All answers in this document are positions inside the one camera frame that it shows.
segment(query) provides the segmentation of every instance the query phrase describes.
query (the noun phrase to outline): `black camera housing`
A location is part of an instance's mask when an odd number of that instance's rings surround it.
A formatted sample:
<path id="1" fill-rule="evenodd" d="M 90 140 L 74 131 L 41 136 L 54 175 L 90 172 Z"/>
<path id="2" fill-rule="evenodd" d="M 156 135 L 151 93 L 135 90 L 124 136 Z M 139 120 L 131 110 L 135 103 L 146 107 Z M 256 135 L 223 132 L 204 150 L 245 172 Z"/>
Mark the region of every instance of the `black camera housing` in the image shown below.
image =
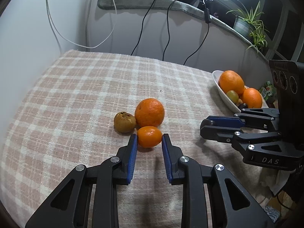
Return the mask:
<path id="1" fill-rule="evenodd" d="M 269 66 L 278 94 L 279 131 L 284 141 L 300 149 L 304 143 L 304 64 L 269 60 Z"/>

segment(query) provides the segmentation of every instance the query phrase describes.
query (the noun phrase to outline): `striped cloth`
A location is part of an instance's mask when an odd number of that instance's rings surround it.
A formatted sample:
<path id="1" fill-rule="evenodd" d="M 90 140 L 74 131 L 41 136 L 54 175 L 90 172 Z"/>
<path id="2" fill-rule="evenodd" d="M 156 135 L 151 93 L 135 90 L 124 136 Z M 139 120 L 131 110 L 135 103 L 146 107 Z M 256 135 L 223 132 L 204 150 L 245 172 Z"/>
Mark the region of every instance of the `striped cloth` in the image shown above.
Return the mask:
<path id="1" fill-rule="evenodd" d="M 129 136 L 115 132 L 113 118 L 120 111 L 134 113 L 148 97 L 164 105 L 159 128 L 185 155 L 200 164 L 225 165 L 261 205 L 267 203 L 260 184 L 267 169 L 244 164 L 229 144 L 200 137 L 200 123 L 208 115 L 232 114 L 210 73 L 155 59 L 72 50 L 26 95 L 1 147 L 0 199 L 20 227 L 76 165 L 98 165 L 127 144 Z M 120 227 L 180 227 L 181 208 L 182 186 L 168 183 L 161 146 L 139 148 L 132 183 L 118 187 Z"/>

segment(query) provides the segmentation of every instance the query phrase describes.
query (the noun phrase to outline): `checkered fabric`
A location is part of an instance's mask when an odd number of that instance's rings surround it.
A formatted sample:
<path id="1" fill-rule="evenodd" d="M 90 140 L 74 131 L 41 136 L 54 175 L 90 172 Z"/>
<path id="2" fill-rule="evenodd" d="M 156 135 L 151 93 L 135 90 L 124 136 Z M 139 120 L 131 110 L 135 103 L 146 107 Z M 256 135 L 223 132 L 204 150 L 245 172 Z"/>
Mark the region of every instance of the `checkered fabric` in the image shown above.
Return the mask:
<path id="1" fill-rule="evenodd" d="M 200 164 L 225 165 L 265 205 L 268 196 L 260 181 L 267 169 L 244 164 L 229 144 L 200 137 L 200 123 L 208 115 L 232 114 L 211 73 L 155 59 L 71 50 L 26 95 L 1 147 L 0 199 L 20 227 L 76 165 L 98 165 L 127 144 L 129 136 L 114 130 L 113 118 L 120 111 L 133 114 L 149 97 L 164 105 L 159 128 L 174 145 Z M 120 227 L 177 228 L 181 208 L 182 186 L 168 183 L 161 145 L 140 147 L 131 184 L 118 187 Z"/>

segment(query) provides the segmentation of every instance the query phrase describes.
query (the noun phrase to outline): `orange fruit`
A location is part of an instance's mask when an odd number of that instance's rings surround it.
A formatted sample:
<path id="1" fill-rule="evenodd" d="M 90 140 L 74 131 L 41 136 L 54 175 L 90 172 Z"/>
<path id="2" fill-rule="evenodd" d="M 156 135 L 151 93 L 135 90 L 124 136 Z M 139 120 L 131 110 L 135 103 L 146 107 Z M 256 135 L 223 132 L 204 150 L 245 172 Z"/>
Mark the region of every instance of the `orange fruit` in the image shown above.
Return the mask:
<path id="1" fill-rule="evenodd" d="M 153 126 L 145 126 L 137 131 L 138 144 L 142 147 L 154 147 L 162 141 L 162 132 Z"/>
<path id="2" fill-rule="evenodd" d="M 248 105 L 248 108 L 261 108 L 262 96 L 258 90 L 254 88 L 248 88 L 244 90 L 241 99 L 243 103 Z"/>
<path id="3" fill-rule="evenodd" d="M 233 90 L 240 96 L 244 92 L 243 79 L 232 70 L 227 70 L 221 74 L 218 80 L 218 85 L 224 91 L 224 93 Z"/>
<path id="4" fill-rule="evenodd" d="M 157 99 L 147 98 L 138 104 L 134 116 L 140 127 L 157 127 L 163 122 L 165 110 Z"/>

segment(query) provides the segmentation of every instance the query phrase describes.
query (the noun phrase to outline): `camera lens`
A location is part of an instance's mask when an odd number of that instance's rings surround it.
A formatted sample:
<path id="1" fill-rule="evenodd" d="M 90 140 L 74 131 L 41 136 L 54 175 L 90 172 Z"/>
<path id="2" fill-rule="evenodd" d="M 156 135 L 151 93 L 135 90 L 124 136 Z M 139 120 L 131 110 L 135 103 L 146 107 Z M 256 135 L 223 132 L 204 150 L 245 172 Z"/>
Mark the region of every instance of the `camera lens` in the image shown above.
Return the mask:
<path id="1" fill-rule="evenodd" d="M 286 90 L 287 89 L 287 79 L 286 79 L 286 75 L 280 71 L 280 82 L 282 87 Z"/>
<path id="2" fill-rule="evenodd" d="M 275 81 L 275 83 L 278 82 L 278 75 L 277 75 L 277 72 L 273 71 L 272 72 L 272 75 L 273 75 L 273 80 Z"/>
<path id="3" fill-rule="evenodd" d="M 289 83 L 290 83 L 290 89 L 293 92 L 293 94 L 296 94 L 298 91 L 298 86 L 297 86 L 297 82 L 295 81 L 294 77 L 291 76 L 289 78 Z"/>

